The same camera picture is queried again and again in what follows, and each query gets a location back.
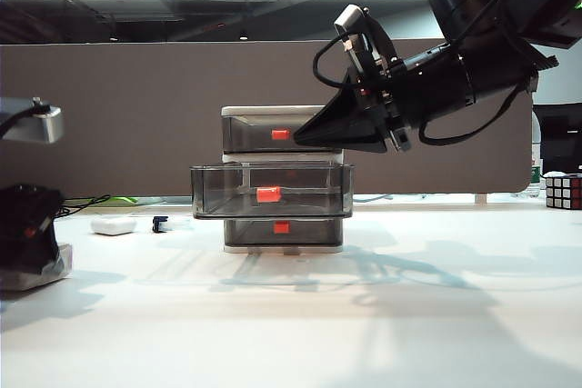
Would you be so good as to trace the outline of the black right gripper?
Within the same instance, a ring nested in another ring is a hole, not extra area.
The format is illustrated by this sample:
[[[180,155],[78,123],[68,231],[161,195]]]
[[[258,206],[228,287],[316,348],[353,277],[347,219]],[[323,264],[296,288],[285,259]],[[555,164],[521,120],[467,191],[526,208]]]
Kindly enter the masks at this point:
[[[297,144],[383,154],[408,151],[428,122],[476,102],[464,61],[455,53],[397,59],[385,74],[352,69],[349,83],[295,133]]]

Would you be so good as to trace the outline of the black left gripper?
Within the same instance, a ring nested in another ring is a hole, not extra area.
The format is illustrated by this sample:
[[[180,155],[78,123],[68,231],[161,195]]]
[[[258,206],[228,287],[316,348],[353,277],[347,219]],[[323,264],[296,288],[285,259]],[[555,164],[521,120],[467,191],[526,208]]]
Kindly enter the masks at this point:
[[[55,189],[16,184],[1,190],[1,268],[42,271],[57,261],[52,224],[64,202]]]

